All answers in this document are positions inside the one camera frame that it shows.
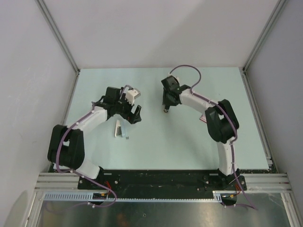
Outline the black silver stapler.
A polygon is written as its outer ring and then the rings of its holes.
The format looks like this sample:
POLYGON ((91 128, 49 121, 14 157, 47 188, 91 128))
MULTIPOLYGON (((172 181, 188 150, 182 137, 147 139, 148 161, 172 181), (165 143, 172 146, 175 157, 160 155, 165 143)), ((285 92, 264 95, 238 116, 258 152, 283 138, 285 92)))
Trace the black silver stapler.
POLYGON ((169 112, 169 109, 170 109, 170 106, 169 106, 169 105, 163 105, 163 106, 164 106, 163 111, 164 111, 165 113, 168 113, 168 112, 169 112))

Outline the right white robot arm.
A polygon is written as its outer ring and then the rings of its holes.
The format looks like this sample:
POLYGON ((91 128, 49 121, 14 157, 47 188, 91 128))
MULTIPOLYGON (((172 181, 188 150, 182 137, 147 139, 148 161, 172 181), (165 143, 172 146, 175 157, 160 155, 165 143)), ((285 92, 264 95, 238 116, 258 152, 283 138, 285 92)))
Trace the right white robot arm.
POLYGON ((195 93, 188 85, 180 85, 176 77, 170 75, 161 81, 163 85, 164 112, 170 107, 186 105, 202 114, 210 137, 217 142, 219 155, 219 171, 223 174, 218 178, 219 186, 229 190, 235 185, 232 174, 236 172, 233 143, 238 138, 239 122, 231 106, 224 99, 214 102, 195 93))

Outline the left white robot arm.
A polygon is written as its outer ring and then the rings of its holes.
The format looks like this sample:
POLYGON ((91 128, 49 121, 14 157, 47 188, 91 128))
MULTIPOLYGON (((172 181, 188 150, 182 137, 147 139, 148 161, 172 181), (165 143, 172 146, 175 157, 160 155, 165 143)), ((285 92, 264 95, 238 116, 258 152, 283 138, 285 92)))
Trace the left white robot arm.
POLYGON ((100 124, 118 114, 130 124, 140 122, 141 106, 132 110, 135 100, 141 92, 125 85, 124 87, 107 87, 105 95, 92 102, 87 114, 75 123, 53 127, 47 158, 55 164, 59 173, 73 172, 88 177, 88 183, 94 189, 101 188, 105 178, 100 175, 101 167, 93 164, 85 154, 84 136, 100 124))

